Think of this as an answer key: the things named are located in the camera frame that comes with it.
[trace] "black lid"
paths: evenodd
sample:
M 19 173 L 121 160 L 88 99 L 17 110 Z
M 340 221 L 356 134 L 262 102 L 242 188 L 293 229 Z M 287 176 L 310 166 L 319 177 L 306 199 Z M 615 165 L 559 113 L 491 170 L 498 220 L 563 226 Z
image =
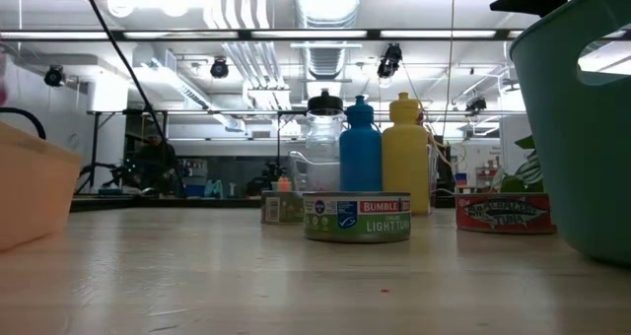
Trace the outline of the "black lid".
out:
M 307 103 L 307 112 L 315 115 L 336 115 L 344 111 L 344 101 L 339 97 L 333 97 L 327 89 L 322 89 L 318 97 L 310 98 Z

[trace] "green bin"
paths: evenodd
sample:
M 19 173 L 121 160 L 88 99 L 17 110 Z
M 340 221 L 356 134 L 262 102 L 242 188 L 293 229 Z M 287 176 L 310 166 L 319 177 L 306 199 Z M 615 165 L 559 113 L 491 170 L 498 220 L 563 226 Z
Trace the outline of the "green bin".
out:
M 629 23 L 631 0 L 572 0 L 511 48 L 559 234 L 623 264 L 631 264 L 631 77 L 583 72 L 578 60 Z

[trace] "bumble bee tuna can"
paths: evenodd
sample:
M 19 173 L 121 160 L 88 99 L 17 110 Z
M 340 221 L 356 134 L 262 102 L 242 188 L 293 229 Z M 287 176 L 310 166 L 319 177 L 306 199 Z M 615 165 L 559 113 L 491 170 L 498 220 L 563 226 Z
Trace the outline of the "bumble bee tuna can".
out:
M 410 194 L 305 193 L 305 236 L 334 242 L 395 242 L 410 238 Z

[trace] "table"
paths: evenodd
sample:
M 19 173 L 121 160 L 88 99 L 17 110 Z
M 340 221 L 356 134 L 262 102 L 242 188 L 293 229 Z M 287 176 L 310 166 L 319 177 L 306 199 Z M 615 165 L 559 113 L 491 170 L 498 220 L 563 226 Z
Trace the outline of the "table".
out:
M 0 254 L 0 333 L 621 334 L 631 272 L 555 235 L 457 231 L 334 244 L 255 210 L 73 214 L 67 232 Z

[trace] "person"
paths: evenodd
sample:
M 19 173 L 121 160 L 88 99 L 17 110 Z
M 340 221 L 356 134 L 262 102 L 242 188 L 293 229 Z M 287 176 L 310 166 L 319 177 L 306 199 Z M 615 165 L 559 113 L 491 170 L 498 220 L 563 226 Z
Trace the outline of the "person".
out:
M 136 155 L 136 163 L 141 170 L 141 184 L 143 188 L 152 187 L 161 194 L 172 194 L 177 168 L 175 149 L 162 140 L 156 129 L 149 131 L 147 142 Z

